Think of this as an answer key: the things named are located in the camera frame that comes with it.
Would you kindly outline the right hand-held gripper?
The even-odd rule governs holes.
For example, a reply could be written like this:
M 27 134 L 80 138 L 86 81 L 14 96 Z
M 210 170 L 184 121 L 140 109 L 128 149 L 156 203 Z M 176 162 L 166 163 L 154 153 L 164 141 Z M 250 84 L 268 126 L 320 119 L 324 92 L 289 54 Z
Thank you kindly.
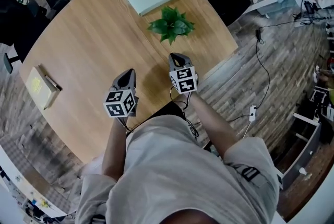
M 197 90 L 198 75 L 190 58 L 181 53 L 169 55 L 170 79 L 179 94 Z

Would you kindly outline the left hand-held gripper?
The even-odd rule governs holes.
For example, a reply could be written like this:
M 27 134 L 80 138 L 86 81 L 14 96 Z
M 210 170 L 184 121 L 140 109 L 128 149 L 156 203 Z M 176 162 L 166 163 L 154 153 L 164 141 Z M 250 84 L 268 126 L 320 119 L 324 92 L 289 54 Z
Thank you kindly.
M 139 98 L 135 96 L 136 72 L 133 68 L 118 75 L 105 96 L 103 106 L 110 118 L 136 116 Z

